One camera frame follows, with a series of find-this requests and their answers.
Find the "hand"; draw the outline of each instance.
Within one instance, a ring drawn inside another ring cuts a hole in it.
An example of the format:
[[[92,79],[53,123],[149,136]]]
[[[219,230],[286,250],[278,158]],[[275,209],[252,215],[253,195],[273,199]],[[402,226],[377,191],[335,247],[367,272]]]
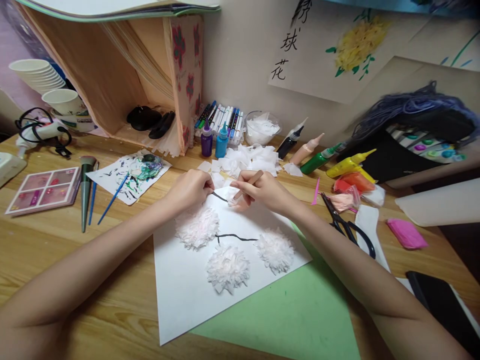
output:
[[[302,202],[293,196],[280,184],[271,173],[264,172],[254,185],[247,181],[256,174],[256,171],[243,170],[238,181],[233,181],[230,186],[243,191],[243,198],[248,205],[258,200],[274,213],[290,217],[296,205]]]
[[[211,176],[205,171],[190,169],[180,175],[164,199],[177,214],[203,203],[214,192]]]

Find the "power cord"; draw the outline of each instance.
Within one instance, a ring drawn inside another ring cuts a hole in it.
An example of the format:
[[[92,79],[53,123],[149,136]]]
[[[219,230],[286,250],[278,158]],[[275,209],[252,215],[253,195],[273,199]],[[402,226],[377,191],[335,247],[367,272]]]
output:
[[[54,123],[54,120],[52,119],[51,115],[48,113],[48,111],[42,109],[41,107],[33,107],[31,108],[30,110],[27,110],[25,111],[22,115],[20,115],[20,118],[18,120],[15,120],[15,125],[16,127],[19,129],[19,135],[20,137],[25,140],[26,142],[29,142],[29,143],[34,143],[34,144],[41,144],[41,145],[44,145],[44,146],[50,146],[51,144],[46,142],[44,139],[42,139],[39,134],[37,133],[37,128],[39,127],[42,127],[44,126],[45,124],[43,122],[40,122],[39,121],[39,118],[38,116],[36,118],[30,118],[30,117],[27,117],[28,115],[30,115],[30,113],[34,110],[41,110],[45,113],[46,117],[50,120],[50,124],[53,124]],[[25,125],[25,126],[22,126],[22,122],[23,120],[28,120],[30,121],[29,124]],[[37,140],[30,140],[30,139],[27,139],[25,138],[22,133],[23,131],[25,131],[26,129],[28,128],[31,128],[31,132],[33,133],[33,135],[37,138]],[[57,127],[57,130],[62,132],[62,133],[66,133],[67,136],[68,136],[68,139],[66,141],[65,144],[62,144],[60,142],[60,139],[58,138],[58,136],[55,136],[55,137],[52,137],[51,139],[54,139],[55,140],[55,152],[60,154],[61,156],[63,156],[64,158],[67,158],[67,159],[70,159],[70,155],[72,154],[68,149],[67,149],[67,146],[70,145],[70,143],[72,142],[72,135],[70,134],[70,132],[64,128],[63,126],[58,126]]]

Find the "purple paint bottle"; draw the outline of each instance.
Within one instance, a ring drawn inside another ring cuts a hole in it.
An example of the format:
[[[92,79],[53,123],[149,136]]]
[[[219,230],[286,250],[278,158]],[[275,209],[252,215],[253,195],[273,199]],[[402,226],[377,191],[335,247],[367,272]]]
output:
[[[205,125],[201,129],[200,144],[201,144],[201,154],[209,158],[212,156],[212,143],[214,141],[214,136],[212,135],[212,129],[208,121],[205,121]]]

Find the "peach paint bottle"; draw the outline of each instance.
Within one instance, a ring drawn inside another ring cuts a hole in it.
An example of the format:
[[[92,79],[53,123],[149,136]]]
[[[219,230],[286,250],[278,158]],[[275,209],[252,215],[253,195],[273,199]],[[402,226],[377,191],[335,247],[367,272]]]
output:
[[[304,144],[301,148],[297,150],[297,152],[291,157],[290,163],[298,165],[305,159],[308,155],[310,155],[315,148],[319,145],[320,139],[325,135],[322,133],[319,137],[314,138]]]

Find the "black smartphone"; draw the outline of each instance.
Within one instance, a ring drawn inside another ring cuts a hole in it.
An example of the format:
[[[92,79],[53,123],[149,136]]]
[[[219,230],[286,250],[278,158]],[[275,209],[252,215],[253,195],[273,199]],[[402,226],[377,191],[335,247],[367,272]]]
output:
[[[406,277],[423,306],[470,355],[480,360],[480,337],[450,285],[442,279],[416,271],[407,271]]]

